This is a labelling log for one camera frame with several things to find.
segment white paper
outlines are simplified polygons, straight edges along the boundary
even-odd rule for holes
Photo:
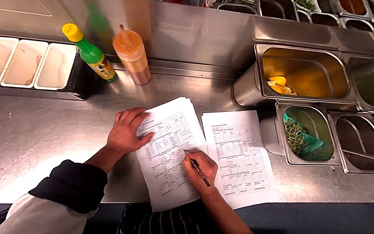
[[[202,120],[209,156],[219,166],[215,186],[226,202],[233,209],[278,202],[257,112],[204,113]]]
[[[147,183],[153,212],[199,199],[182,165],[183,150],[207,152],[206,141],[189,99],[177,98],[146,112],[150,115],[137,136],[153,132],[152,140],[136,151]]]

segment pen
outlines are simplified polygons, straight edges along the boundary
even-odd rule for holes
[[[207,181],[207,179],[205,178],[205,176],[203,175],[203,173],[200,171],[199,166],[197,165],[197,162],[194,159],[190,159],[190,162],[191,162],[191,165],[193,165],[193,167],[197,170],[197,172],[199,173],[200,177],[205,182],[206,186],[210,187],[210,183]]]

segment bottle label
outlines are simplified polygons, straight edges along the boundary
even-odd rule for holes
[[[115,70],[109,64],[105,56],[102,56],[101,61],[88,65],[99,75],[102,79],[108,80],[115,75]]]

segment green towel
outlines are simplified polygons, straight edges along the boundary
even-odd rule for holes
[[[298,121],[294,120],[293,118],[289,117],[287,114],[284,114],[284,122],[285,121],[294,121],[294,122],[297,122],[299,125],[301,125]],[[298,152],[298,156],[299,155],[303,155],[303,154],[307,154],[307,153],[310,153],[310,152],[313,152],[314,150],[318,149],[319,147],[323,146],[324,145],[324,141],[314,137],[314,136],[311,136],[305,132],[302,132],[301,133],[301,136],[303,138],[303,141],[305,143],[308,144],[307,148],[305,148],[304,150],[301,150]]]

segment squeeze bottle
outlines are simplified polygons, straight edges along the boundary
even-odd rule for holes
[[[103,55],[102,51],[95,45],[90,44],[80,29],[75,24],[65,24],[61,28],[66,37],[73,41],[79,48],[79,54],[102,79],[114,81],[118,75]]]
[[[151,73],[142,39],[136,32],[125,30],[122,24],[119,27],[121,31],[113,37],[113,48],[133,81],[144,85],[151,79]]]

